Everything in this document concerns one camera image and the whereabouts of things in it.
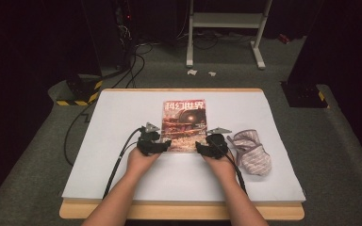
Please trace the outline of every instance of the pink striped cloth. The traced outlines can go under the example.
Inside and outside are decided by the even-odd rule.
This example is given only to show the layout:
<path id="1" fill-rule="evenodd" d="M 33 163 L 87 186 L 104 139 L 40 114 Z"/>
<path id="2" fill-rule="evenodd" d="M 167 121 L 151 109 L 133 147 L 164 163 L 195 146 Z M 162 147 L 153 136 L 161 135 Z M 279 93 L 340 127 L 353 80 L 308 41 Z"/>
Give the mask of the pink striped cloth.
<path id="1" fill-rule="evenodd" d="M 227 139 L 237 149 L 237 165 L 253 175 L 266 176 L 272 169 L 272 159 L 264 151 L 256 130 L 243 130 Z"/>

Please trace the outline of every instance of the yellow and black warning tape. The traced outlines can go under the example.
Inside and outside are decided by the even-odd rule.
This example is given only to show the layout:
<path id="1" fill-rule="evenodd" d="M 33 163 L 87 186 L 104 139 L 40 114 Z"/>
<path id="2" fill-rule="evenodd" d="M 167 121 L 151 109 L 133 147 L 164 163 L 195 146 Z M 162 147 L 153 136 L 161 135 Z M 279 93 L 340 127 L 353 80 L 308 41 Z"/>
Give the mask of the yellow and black warning tape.
<path id="1" fill-rule="evenodd" d="M 320 97 L 321 102 L 322 102 L 324 105 L 326 105 L 327 108 L 329 108 L 330 106 L 329 106 L 329 104 L 327 104 L 327 102 L 325 101 L 325 96 L 324 96 L 324 94 L 322 94 L 321 91 L 319 91 L 319 97 Z"/>
<path id="2" fill-rule="evenodd" d="M 99 81 L 95 84 L 91 96 L 85 100 L 57 100 L 58 105 L 90 105 L 97 98 L 99 94 L 99 89 L 102 87 L 103 81 Z"/>

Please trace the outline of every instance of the white stand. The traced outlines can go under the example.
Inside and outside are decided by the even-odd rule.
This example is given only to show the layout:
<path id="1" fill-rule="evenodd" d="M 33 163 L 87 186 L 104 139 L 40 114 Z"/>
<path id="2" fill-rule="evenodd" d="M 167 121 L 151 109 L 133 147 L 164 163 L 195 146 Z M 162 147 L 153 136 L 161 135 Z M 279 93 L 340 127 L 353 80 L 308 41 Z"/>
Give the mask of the white stand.
<path id="1" fill-rule="evenodd" d="M 257 67 L 264 70 L 266 66 L 258 49 L 258 45 L 263 35 L 271 5 L 272 0 L 267 0 L 263 13 L 194 13 L 193 0 L 190 0 L 187 67 L 193 67 L 193 27 L 234 27 L 257 29 L 256 38 L 254 41 L 251 41 L 251 45 Z"/>

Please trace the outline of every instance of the magazine cover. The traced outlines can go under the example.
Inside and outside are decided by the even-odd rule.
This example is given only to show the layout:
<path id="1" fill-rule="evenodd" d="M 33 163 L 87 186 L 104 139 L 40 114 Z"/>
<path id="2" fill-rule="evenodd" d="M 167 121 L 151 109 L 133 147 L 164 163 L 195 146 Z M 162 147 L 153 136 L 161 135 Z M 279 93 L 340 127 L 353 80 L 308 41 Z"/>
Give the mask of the magazine cover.
<path id="1" fill-rule="evenodd" d="M 172 140 L 167 152 L 196 152 L 195 141 L 206 143 L 206 130 L 205 100 L 164 102 L 161 141 Z"/>

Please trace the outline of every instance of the white paper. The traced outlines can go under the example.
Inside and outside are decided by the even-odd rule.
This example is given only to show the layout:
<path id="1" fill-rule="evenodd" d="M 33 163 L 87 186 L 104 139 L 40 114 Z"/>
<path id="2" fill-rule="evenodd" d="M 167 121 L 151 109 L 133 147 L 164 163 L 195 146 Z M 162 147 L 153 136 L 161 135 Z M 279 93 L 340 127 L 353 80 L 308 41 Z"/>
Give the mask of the white paper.
<path id="1" fill-rule="evenodd" d="M 102 91 L 90 126 L 64 189 L 66 199 L 102 199 L 108 178 L 129 135 L 150 122 L 161 125 L 163 102 L 205 99 L 208 129 L 255 129 L 272 169 L 266 177 L 242 176 L 254 202 L 303 202 L 303 190 L 278 134 L 269 103 L 262 91 Z M 136 133 L 131 142 L 137 141 Z M 113 179 L 123 176 L 128 152 Z M 136 191 L 139 201 L 221 202 L 222 190 L 197 153 L 164 153 L 144 175 Z"/>
<path id="2" fill-rule="evenodd" d="M 192 74 L 192 75 L 196 75 L 196 73 L 198 73 L 198 71 L 195 71 L 193 69 L 191 69 L 187 72 L 187 74 Z"/>

